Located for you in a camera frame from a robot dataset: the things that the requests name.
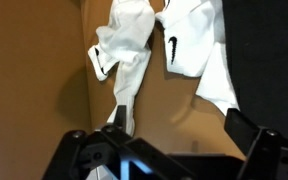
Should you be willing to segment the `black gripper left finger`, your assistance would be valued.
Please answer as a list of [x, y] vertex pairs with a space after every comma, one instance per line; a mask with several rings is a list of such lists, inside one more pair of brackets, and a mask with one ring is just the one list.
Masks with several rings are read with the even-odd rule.
[[88, 135], [66, 132], [47, 166], [42, 180], [118, 180], [121, 177], [118, 148], [126, 133], [126, 106], [119, 105], [112, 123]]

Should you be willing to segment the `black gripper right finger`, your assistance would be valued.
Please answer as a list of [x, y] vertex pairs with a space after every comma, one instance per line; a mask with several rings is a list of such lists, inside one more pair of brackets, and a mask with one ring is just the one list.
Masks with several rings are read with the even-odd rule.
[[288, 180], [288, 139], [229, 108], [224, 129], [246, 156], [238, 180]]

